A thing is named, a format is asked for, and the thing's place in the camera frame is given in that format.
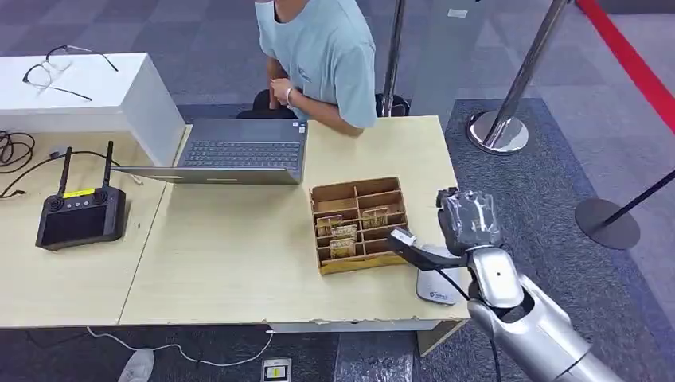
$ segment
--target table leg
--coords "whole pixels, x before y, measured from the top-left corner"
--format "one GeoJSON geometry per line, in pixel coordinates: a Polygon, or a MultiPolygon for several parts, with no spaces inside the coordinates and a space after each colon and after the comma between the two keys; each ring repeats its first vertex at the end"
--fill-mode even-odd
{"type": "Polygon", "coordinates": [[[425,357],[427,354],[431,353],[433,349],[436,349],[436,346],[441,345],[467,321],[469,320],[441,321],[432,330],[418,331],[417,346],[419,348],[419,355],[425,357]]]}

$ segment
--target white sneaker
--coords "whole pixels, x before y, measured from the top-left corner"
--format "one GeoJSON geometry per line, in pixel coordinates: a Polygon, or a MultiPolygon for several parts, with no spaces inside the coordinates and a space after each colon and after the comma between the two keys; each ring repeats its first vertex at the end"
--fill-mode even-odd
{"type": "Polygon", "coordinates": [[[150,349],[136,350],[117,382],[147,382],[154,366],[154,353],[150,349]]]}

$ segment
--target wooden table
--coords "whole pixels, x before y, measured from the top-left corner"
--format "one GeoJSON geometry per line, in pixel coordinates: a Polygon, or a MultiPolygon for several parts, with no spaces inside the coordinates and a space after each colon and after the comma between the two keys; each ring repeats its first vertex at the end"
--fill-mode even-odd
{"type": "MultiPolygon", "coordinates": [[[[26,169],[58,146],[105,154],[108,140],[115,142],[117,162],[150,164],[128,133],[34,137],[35,155],[26,169]]],[[[68,191],[100,186],[103,164],[102,158],[93,155],[73,155],[68,191]]],[[[63,160],[37,168],[13,188],[25,190],[26,195],[0,200],[0,327],[114,325],[119,321],[164,185],[137,185],[129,176],[113,173],[111,185],[123,189],[131,205],[125,236],[114,243],[49,252],[35,247],[37,225],[43,201],[58,189],[62,168],[63,160]]],[[[0,175],[0,189],[22,171],[0,175]]]]}
{"type": "Polygon", "coordinates": [[[457,181],[437,117],[380,119],[359,138],[310,123],[300,187],[168,185],[119,323],[427,330],[425,354],[468,318],[465,302],[420,300],[410,266],[321,276],[316,264],[309,189],[390,176],[400,179],[410,229],[443,244],[435,197],[457,181]]]}

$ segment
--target eyeglasses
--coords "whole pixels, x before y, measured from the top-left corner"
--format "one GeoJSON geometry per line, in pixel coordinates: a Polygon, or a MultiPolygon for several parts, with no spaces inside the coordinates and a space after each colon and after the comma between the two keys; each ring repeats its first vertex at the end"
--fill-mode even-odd
{"type": "Polygon", "coordinates": [[[40,64],[33,65],[31,68],[29,68],[28,72],[25,73],[25,75],[23,76],[23,80],[21,81],[23,81],[25,84],[32,85],[39,89],[44,90],[47,88],[51,88],[61,92],[73,94],[80,98],[84,98],[87,101],[93,101],[93,99],[85,95],[81,95],[80,93],[75,93],[63,88],[51,86],[52,82],[54,81],[52,77],[53,72],[54,71],[65,72],[65,70],[69,68],[70,65],[72,64],[72,60],[69,58],[68,55],[73,51],[98,54],[105,59],[105,61],[110,65],[110,67],[113,70],[119,72],[119,70],[110,62],[110,60],[108,60],[108,58],[103,53],[98,53],[90,49],[80,48],[73,45],[61,45],[50,50],[47,53],[45,60],[42,61],[40,64]]]}

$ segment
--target white cable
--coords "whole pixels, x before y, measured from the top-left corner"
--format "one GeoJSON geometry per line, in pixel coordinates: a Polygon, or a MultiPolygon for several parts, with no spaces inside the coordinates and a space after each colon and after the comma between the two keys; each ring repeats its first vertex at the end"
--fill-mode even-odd
{"type": "MultiPolygon", "coordinates": [[[[134,347],[131,347],[131,346],[127,345],[124,341],[122,341],[122,340],[120,340],[119,338],[113,336],[112,334],[108,334],[108,333],[96,334],[96,333],[94,333],[94,332],[92,331],[92,328],[90,328],[89,326],[87,326],[87,331],[89,332],[89,334],[92,335],[92,337],[95,337],[95,338],[101,338],[101,337],[112,338],[113,340],[117,341],[121,346],[124,346],[125,348],[127,348],[127,349],[129,349],[129,350],[131,350],[131,351],[133,351],[133,352],[135,352],[135,351],[137,351],[137,350],[140,350],[140,349],[145,349],[145,348],[134,348],[134,347]]],[[[270,343],[272,342],[272,337],[274,337],[274,333],[270,333],[270,339],[267,340],[267,344],[265,344],[265,346],[263,347],[263,349],[260,350],[260,353],[256,354],[255,357],[253,357],[253,358],[248,358],[247,360],[243,360],[243,361],[239,361],[239,362],[234,362],[234,363],[231,363],[231,364],[217,364],[217,363],[215,363],[215,362],[210,362],[210,361],[195,360],[194,358],[192,358],[192,357],[188,356],[187,354],[185,354],[185,353],[183,352],[183,348],[182,348],[179,344],[168,344],[168,345],[163,345],[163,346],[159,346],[158,348],[152,348],[152,349],[150,349],[150,350],[152,350],[153,352],[155,352],[155,351],[157,351],[157,350],[162,350],[162,349],[167,349],[167,348],[173,348],[173,347],[176,347],[176,348],[178,348],[178,351],[181,352],[181,355],[182,355],[186,360],[188,360],[188,361],[190,361],[190,362],[195,362],[195,363],[200,363],[200,362],[201,362],[202,364],[210,364],[211,366],[216,366],[217,368],[227,368],[227,367],[229,367],[229,366],[237,366],[238,364],[245,364],[245,363],[247,363],[247,362],[253,361],[253,360],[255,360],[256,358],[260,357],[260,356],[265,352],[265,350],[267,350],[267,347],[268,347],[268,346],[270,345],[270,343]]]]}

